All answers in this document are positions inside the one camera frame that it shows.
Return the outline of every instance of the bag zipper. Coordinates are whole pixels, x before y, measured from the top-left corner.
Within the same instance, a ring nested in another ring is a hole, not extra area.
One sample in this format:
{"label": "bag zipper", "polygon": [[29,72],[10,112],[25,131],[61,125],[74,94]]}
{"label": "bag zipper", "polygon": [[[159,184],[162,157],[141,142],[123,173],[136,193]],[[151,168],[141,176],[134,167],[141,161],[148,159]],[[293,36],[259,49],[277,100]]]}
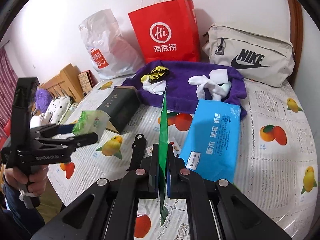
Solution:
{"label": "bag zipper", "polygon": [[221,38],[221,42],[220,42],[220,44],[217,46],[217,49],[216,49],[216,51],[215,51],[215,54],[216,54],[216,55],[223,55],[223,54],[224,54],[223,41],[224,41],[224,38]]}

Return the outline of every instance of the denim sleeve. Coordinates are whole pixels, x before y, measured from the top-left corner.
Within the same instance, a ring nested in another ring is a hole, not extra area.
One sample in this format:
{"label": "denim sleeve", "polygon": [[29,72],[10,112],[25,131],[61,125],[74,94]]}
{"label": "denim sleeve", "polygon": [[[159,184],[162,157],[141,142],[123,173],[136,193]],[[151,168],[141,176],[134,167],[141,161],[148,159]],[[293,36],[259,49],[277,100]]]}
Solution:
{"label": "denim sleeve", "polygon": [[37,209],[27,209],[24,202],[19,199],[20,192],[11,187],[4,178],[4,195],[14,221],[26,231],[30,237],[44,226],[44,219]]}

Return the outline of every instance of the white circle logo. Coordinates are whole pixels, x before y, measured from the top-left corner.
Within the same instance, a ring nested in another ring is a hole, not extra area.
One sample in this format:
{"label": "white circle logo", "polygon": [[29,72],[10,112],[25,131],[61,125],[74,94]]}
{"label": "white circle logo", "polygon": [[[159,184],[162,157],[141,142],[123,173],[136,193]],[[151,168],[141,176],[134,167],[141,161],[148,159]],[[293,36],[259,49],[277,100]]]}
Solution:
{"label": "white circle logo", "polygon": [[157,43],[166,43],[171,39],[170,27],[162,22],[153,24],[150,28],[150,36]]}

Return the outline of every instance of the curtain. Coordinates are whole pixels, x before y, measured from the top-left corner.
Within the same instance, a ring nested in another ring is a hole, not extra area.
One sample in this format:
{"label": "curtain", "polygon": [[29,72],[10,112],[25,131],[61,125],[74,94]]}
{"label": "curtain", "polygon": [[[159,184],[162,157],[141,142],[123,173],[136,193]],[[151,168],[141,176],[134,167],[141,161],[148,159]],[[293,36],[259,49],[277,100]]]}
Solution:
{"label": "curtain", "polygon": [[3,128],[11,118],[12,103],[18,77],[4,48],[0,49],[0,138],[7,138]]}

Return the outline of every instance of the metal bolt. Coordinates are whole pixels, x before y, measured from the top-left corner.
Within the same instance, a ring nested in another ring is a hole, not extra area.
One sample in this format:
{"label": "metal bolt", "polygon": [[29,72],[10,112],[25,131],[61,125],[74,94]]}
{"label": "metal bolt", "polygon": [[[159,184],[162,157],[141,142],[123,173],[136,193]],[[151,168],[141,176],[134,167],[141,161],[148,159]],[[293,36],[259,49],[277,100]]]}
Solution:
{"label": "metal bolt", "polygon": [[190,170],[185,169],[185,168],[180,170],[180,173],[181,173],[182,175],[189,175],[190,172],[191,172]]}
{"label": "metal bolt", "polygon": [[145,174],[146,173],[146,171],[144,170],[144,169],[137,169],[136,170],[136,174],[137,175],[143,175],[143,174]]}
{"label": "metal bolt", "polygon": [[104,186],[107,184],[107,180],[104,178],[98,179],[97,184],[98,186]]}
{"label": "metal bolt", "polygon": [[228,182],[226,179],[220,179],[220,180],[219,180],[219,185],[220,185],[221,187],[226,187],[226,186],[229,185],[229,182]]}

